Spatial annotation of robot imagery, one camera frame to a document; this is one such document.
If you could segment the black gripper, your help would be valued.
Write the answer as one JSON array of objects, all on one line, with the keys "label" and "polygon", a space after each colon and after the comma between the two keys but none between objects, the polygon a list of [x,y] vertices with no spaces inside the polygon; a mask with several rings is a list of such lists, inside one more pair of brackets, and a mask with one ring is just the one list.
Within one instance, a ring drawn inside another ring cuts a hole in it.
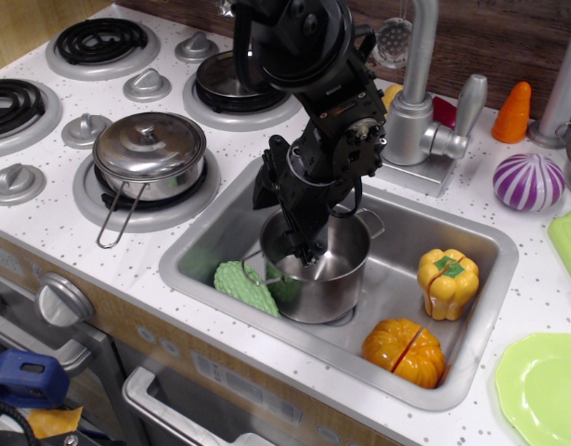
[{"label": "black gripper", "polygon": [[262,161],[254,181],[253,210],[279,206],[285,228],[277,236],[278,248],[283,254],[300,259],[304,266],[317,263],[328,248],[330,218],[355,213],[335,209],[355,188],[355,181],[317,183],[306,179],[300,158],[279,135],[269,139]]}]

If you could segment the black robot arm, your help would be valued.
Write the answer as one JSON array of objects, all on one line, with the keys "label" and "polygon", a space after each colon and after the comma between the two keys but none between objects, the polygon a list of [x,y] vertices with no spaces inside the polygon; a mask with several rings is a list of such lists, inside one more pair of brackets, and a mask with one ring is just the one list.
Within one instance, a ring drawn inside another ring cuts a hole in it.
[{"label": "black robot arm", "polygon": [[311,265],[328,248],[327,225],[349,193],[382,166],[383,92],[366,59],[376,38],[358,32],[343,1],[236,1],[233,55],[240,82],[255,93],[293,95],[309,117],[293,143],[273,136],[253,193],[256,209],[279,205],[287,255]]}]

